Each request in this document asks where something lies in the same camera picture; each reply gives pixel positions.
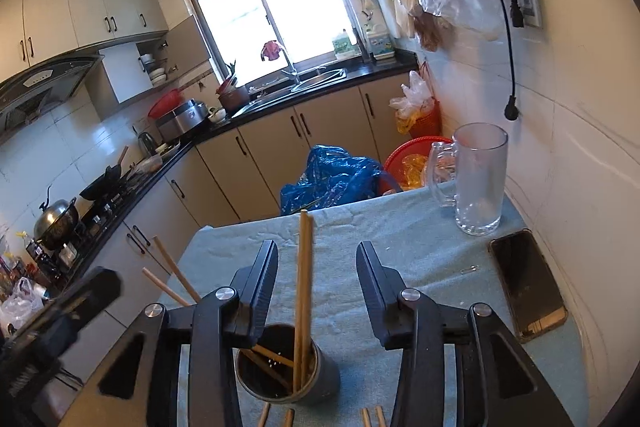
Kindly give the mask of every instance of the glass mug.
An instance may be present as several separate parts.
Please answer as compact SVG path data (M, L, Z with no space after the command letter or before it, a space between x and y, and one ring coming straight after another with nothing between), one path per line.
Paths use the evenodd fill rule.
M436 142L431 147L429 188L441 206L455 206L456 224L463 232L484 235L500 224L508 141L497 125L468 123L453 133L452 144ZM454 181L453 197L441 190L442 179Z

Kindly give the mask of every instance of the metal screw cap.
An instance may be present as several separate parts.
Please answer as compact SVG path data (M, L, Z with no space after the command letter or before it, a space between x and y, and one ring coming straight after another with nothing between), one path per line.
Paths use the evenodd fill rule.
M229 288L229 286L224 286L216 290L216 299L218 299L219 301L228 301L235 294L236 290L234 290L233 288Z
M145 315L150 319L158 317L158 315L162 313L162 310L164 310L164 306L162 306L162 304L149 304L149 306L145 308Z
M405 288L400 295L405 301L417 301L420 298L420 292L415 288Z
M474 313L478 315L478 317L488 317L493 312L489 304L484 304L484 302L474 304Z

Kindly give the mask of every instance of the smartphone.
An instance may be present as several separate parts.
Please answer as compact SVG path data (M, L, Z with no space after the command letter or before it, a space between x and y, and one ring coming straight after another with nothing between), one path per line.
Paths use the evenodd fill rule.
M560 290L530 230L494 239L489 252L498 264L521 343L564 324L568 313Z

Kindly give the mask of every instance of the blue tablecloth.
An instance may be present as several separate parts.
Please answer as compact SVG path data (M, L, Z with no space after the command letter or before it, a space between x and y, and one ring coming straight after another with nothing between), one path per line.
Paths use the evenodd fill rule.
M525 224L505 198L500 227L492 235L472 237L455 225L452 208L440 208L421 188L369 201L315 210L312 336L340 367L342 386L321 406L296 409L305 427L360 427L359 411L383 406L391 419L401 351L385 351L373 336L355 269L360 241L371 241L385 266L396 268L408 286L434 301L468 308L486 302L511 327L510 312L489 240ZM267 323L294 322L298 216L243 223L222 229L205 227L193 237L179 266L194 288L206 295L230 283L236 269L253 263L264 239L278 245L280 262ZM169 286L189 299L175 276ZM163 301L174 307L166 296ZM446 346L446 425L455 425L455 361ZM588 395L580 335L572 317L557 330L525 344L525 349L562 401L575 426L587 425ZM180 379L180 411L186 413L186 359ZM243 423L255 425L262 403L238 384ZM282 424L285 407L272 407L268 426Z

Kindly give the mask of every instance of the blue plastic bag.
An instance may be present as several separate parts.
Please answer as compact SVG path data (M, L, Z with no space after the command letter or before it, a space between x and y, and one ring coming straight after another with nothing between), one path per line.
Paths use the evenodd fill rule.
M306 208L326 208L376 197L382 166L371 158L354 157L341 147L316 145L306 170L295 185L280 191L283 216Z

